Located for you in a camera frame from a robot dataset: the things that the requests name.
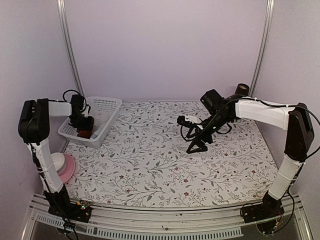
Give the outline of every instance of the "purple wall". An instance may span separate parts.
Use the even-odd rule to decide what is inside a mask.
[[[87,96],[199,100],[250,84],[267,1],[69,0]]]
[[[275,1],[272,27],[256,97],[276,103],[305,103],[320,117],[320,2]],[[313,121],[313,151],[320,130]],[[278,165],[284,155],[286,133],[261,125],[262,133]],[[295,184],[314,239],[320,239],[320,154],[308,159]]]
[[[0,2],[0,239],[21,238],[23,220],[40,179],[18,135],[25,100],[61,99],[74,88],[60,28],[57,3],[43,0]],[[51,123],[51,151],[64,139]]]

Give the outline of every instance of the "wire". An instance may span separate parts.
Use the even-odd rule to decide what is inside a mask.
[[[226,123],[226,125],[229,127],[228,131],[226,131],[226,132],[216,131],[216,133],[217,133],[217,134],[220,134],[220,135],[226,135],[226,134],[230,133],[231,130],[232,130],[232,126],[231,126],[228,122]]]
[[[63,99],[65,102],[67,102],[67,103],[69,103],[69,102],[66,100],[65,95],[66,95],[66,93],[69,93],[69,92],[75,92],[75,93],[77,93],[78,95],[82,96],[81,93],[78,92],[77,90],[69,89],[69,90],[65,91],[65,92],[62,94],[62,99]],[[82,110],[80,111],[80,113],[83,113],[83,112],[87,109],[87,107],[89,106],[89,105],[87,104],[86,98],[85,98],[84,96],[82,96],[82,97],[83,97],[83,99],[84,99],[84,105],[85,105],[85,107],[84,107],[84,109],[82,109]]]
[[[280,215],[280,219],[279,219],[279,221],[277,221],[277,223],[275,224],[276,227],[278,227],[279,224],[283,223],[283,217],[284,217],[280,211],[278,211],[278,213],[279,213],[279,215]]]
[[[188,139],[186,139],[186,138],[185,138],[185,136],[184,136],[184,134],[182,133],[182,128],[183,128],[183,127],[184,127],[184,126],[182,126],[182,125],[181,125],[181,127],[180,127],[180,134],[181,134],[181,137],[182,137],[182,138],[183,138],[183,140],[185,140],[186,142],[189,142],[189,141],[188,141]]]
[[[287,193],[288,193],[288,195],[290,196],[290,198],[292,199],[292,212],[291,212],[291,215],[290,215],[288,221],[286,221],[286,223],[283,225],[283,227],[280,228],[280,229],[276,229],[276,230],[274,231],[274,233],[278,233],[278,232],[280,232],[282,229],[284,229],[284,228],[288,225],[288,223],[290,222],[290,220],[292,219],[292,217],[293,217],[293,215],[294,215],[294,213],[295,213],[295,200],[294,200],[294,197],[293,197],[293,196],[290,194],[290,192],[289,192],[290,187],[291,187],[291,185],[288,187]]]

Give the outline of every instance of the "white plastic basket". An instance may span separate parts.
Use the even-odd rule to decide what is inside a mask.
[[[122,100],[111,97],[90,96],[86,98],[86,101],[87,104],[91,106],[89,115],[94,117],[92,132],[94,132],[97,127],[103,126],[99,135],[94,139],[78,137],[77,130],[69,125],[69,118],[59,127],[58,133],[66,137],[70,142],[97,149],[104,142],[110,128],[115,124]]]

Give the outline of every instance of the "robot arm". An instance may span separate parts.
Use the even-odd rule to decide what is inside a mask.
[[[210,90],[200,99],[211,114],[209,118],[199,122],[189,116],[179,116],[177,120],[181,128],[182,126],[189,128],[186,135],[189,138],[186,140],[191,142],[187,149],[189,154],[207,151],[205,144],[212,143],[212,134],[224,124],[236,119],[251,119],[287,131],[282,164],[262,203],[241,209],[241,215],[246,223],[284,213],[281,198],[298,177],[314,139],[314,130],[309,113],[305,111],[307,109],[305,104],[299,103],[295,107],[280,106],[277,103],[246,97],[248,92],[249,87],[245,84],[239,84],[235,94],[228,98],[221,97],[214,89]]]
[[[88,222],[91,208],[86,204],[71,203],[67,189],[61,181],[49,148],[49,118],[69,117],[70,125],[77,128],[79,135],[90,137],[94,119],[84,108],[84,97],[73,95],[71,102],[48,100],[47,98],[24,102],[18,132],[31,152],[40,175],[44,195],[50,204],[49,213],[81,222]]]

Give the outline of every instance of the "table surface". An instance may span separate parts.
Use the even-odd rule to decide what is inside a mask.
[[[231,123],[207,152],[187,154],[176,123],[187,114],[208,117],[200,102],[124,102],[100,148],[68,144],[76,164],[66,184],[70,197],[157,208],[261,199],[278,169],[256,123]]]

